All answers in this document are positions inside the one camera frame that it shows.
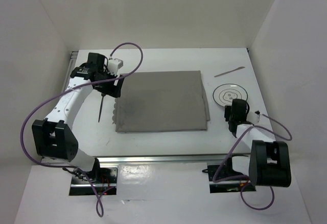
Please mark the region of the dark metal fork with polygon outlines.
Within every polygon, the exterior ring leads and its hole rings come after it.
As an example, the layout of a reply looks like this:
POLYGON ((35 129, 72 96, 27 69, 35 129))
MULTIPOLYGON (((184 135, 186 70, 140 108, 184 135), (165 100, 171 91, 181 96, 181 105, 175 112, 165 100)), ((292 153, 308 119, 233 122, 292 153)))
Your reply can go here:
POLYGON ((106 94, 102 93, 101 94, 101 102, 100 102, 100 108, 99 108, 99 116, 98 116, 98 122, 101 120, 101 114, 102 114, 102 109, 103 109, 103 102, 104 102, 104 97, 106 94))

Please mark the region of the white patterned plate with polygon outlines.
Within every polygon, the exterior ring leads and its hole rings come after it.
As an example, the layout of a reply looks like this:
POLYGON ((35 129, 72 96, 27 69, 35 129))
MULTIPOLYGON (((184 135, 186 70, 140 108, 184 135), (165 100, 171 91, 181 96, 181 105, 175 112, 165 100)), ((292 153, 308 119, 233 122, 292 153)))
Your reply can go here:
POLYGON ((247 101, 247 91, 242 86, 233 83, 220 85, 213 91, 213 100, 221 107, 230 106, 234 99, 247 101))

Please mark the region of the grey cloth placemat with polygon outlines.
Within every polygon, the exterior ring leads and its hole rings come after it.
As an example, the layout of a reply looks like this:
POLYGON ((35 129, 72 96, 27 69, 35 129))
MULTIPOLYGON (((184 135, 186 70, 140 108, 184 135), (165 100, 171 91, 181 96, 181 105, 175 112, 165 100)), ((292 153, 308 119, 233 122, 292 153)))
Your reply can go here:
POLYGON ((115 100, 118 133, 206 131, 210 120, 201 72, 136 72, 115 100))

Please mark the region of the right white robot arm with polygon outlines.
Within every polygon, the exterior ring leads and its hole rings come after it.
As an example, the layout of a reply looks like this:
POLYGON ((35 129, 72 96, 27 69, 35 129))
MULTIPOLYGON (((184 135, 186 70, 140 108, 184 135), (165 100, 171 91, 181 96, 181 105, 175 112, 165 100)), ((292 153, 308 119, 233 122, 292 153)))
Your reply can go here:
POLYGON ((286 141, 274 141, 265 132, 273 132, 263 126, 253 125, 247 120, 249 104, 243 99, 233 99, 231 105, 225 106, 224 118, 228 129, 237 141, 227 154, 230 158, 236 146, 243 142, 250 149, 248 160, 235 156, 236 162, 223 166, 223 173, 228 179, 235 179, 241 173, 248 176, 253 186, 289 187, 291 184, 291 166, 286 141))

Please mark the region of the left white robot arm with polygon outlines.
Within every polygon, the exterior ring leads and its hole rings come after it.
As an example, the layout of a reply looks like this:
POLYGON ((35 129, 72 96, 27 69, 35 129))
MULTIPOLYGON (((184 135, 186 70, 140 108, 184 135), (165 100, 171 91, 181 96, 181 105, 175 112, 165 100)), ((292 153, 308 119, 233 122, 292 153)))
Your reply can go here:
POLYGON ((43 120, 35 120, 32 124, 38 155, 64 160, 70 166, 79 168, 90 183, 101 178, 99 160, 79 149, 72 127, 82 104, 93 90, 102 96, 120 97, 124 80, 115 79, 119 77, 121 67, 123 61, 120 59, 89 53, 87 61, 74 68, 66 94, 43 120))

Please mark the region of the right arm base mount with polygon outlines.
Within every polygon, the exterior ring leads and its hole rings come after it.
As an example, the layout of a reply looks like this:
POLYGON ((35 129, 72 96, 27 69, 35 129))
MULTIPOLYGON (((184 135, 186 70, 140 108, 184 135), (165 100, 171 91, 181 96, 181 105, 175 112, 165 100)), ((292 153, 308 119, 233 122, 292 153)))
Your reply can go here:
POLYGON ((236 172, 231 166, 223 166, 218 176, 217 183, 214 183, 214 174, 219 165, 208 165, 201 172, 208 176, 210 193, 231 193, 240 192, 241 188, 250 183, 248 177, 244 177, 242 173, 236 172))

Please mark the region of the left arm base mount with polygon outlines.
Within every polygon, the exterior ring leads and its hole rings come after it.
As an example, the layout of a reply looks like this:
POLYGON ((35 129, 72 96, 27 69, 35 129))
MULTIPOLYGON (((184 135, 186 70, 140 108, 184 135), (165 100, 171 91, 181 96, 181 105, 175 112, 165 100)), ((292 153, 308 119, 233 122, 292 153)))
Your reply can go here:
MULTIPOLYGON (((69 170, 63 168, 64 171, 72 175, 69 196, 90 196, 94 195, 91 185, 87 178, 78 170, 69 170)), ((101 168, 100 175, 96 179, 90 178, 97 194, 99 195, 116 195, 117 181, 118 181, 118 168, 101 168)))

